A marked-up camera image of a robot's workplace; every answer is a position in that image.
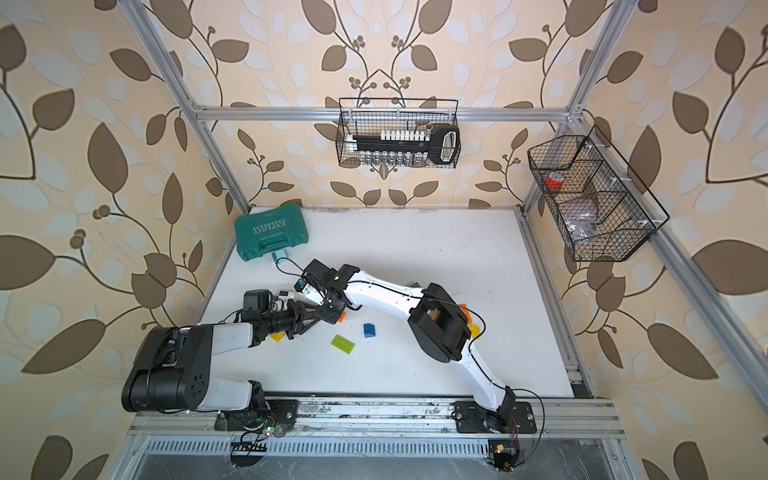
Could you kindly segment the lime green lego plate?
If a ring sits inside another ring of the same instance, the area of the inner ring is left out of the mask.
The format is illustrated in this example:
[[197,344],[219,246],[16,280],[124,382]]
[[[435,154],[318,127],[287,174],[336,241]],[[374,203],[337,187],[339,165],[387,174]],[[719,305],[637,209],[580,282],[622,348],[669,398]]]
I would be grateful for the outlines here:
[[346,355],[350,355],[355,348],[354,342],[342,337],[341,335],[336,335],[332,339],[331,345]]

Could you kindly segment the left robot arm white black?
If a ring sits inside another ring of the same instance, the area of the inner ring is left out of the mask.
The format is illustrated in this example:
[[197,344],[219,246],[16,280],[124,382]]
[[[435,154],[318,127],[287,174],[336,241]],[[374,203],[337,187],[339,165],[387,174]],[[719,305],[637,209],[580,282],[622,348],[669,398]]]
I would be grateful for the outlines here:
[[155,327],[144,339],[121,392],[128,412],[266,411],[255,380],[211,373],[214,356],[260,345],[283,333],[292,339],[321,321],[316,307],[293,299],[247,304],[225,320],[190,327]]

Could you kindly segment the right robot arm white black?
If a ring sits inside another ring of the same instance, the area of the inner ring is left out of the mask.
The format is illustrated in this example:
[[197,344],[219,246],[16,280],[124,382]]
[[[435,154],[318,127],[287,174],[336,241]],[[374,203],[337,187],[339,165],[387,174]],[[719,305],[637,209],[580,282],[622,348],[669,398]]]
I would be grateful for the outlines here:
[[370,307],[406,321],[421,350],[440,363],[453,363],[471,387],[475,403],[502,418],[516,407],[512,388],[501,384],[475,348],[469,317],[435,283],[424,289],[393,284],[343,265],[330,269],[314,261],[295,285],[316,303],[329,323],[347,308]]

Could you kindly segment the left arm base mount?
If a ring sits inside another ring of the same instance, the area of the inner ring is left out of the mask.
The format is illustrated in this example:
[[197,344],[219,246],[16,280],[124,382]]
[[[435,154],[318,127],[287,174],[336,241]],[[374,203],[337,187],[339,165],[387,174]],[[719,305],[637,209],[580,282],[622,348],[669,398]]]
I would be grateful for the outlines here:
[[299,402],[291,399],[266,400],[254,409],[226,411],[217,415],[216,431],[254,432],[283,436],[293,429],[297,420]]

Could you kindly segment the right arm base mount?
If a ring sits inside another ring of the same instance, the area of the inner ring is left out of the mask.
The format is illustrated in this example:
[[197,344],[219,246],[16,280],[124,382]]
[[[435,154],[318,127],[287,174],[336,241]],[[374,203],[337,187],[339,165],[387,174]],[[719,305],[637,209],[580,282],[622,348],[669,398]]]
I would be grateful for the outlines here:
[[456,430],[462,434],[500,433],[511,435],[538,432],[536,419],[529,402],[516,402],[504,407],[502,412],[490,411],[474,401],[457,401],[453,404],[451,418]]

